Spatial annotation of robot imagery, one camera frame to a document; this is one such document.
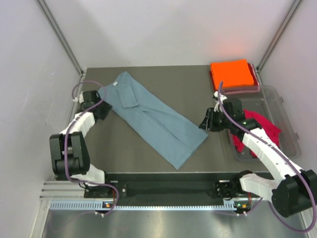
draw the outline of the folded orange cloth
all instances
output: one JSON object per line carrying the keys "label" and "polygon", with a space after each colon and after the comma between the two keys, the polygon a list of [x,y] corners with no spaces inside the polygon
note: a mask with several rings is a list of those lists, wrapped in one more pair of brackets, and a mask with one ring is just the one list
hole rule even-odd
{"label": "folded orange cloth", "polygon": [[223,81],[224,88],[254,85],[246,59],[211,63],[210,68],[216,90],[221,81]]}

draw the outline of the folded red cloth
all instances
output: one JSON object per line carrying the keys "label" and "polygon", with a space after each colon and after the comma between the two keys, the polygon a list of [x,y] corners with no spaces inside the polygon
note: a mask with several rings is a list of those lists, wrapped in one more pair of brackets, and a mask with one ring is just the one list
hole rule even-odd
{"label": "folded red cloth", "polygon": [[[258,121],[258,123],[262,126],[264,131],[266,132],[267,136],[271,139],[273,143],[275,143],[277,146],[279,146],[279,140],[278,140],[278,135],[281,133],[280,128],[276,127],[274,124],[272,124],[268,119],[266,119],[264,116],[261,114],[258,114],[256,112],[251,112],[248,110],[243,110],[246,118],[254,118],[255,120]],[[244,148],[244,144],[239,140],[239,138],[235,135],[232,136],[233,138],[233,143],[236,147],[236,150],[239,152],[242,152]],[[257,157],[255,153],[251,151],[251,155],[253,157]]]}

